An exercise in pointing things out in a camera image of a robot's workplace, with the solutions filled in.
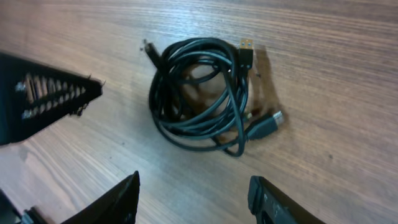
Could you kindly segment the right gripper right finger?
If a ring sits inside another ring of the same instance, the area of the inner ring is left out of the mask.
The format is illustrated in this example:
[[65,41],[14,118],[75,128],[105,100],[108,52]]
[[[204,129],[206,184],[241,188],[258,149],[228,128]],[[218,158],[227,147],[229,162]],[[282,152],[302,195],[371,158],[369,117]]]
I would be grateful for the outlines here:
[[248,208],[257,224],[325,224],[261,176],[250,178]]

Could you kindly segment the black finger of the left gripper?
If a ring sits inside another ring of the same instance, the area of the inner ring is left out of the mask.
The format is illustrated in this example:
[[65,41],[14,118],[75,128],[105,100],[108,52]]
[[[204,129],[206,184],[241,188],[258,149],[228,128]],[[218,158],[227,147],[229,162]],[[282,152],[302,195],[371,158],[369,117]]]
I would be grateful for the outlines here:
[[81,116],[103,84],[1,53],[1,145],[24,141],[66,115]]

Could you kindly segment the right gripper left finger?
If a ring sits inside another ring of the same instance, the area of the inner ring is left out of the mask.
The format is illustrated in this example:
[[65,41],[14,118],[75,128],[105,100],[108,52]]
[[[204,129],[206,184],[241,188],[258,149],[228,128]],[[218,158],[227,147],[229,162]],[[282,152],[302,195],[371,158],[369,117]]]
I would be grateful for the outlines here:
[[135,224],[139,192],[139,172],[135,171],[62,224]]

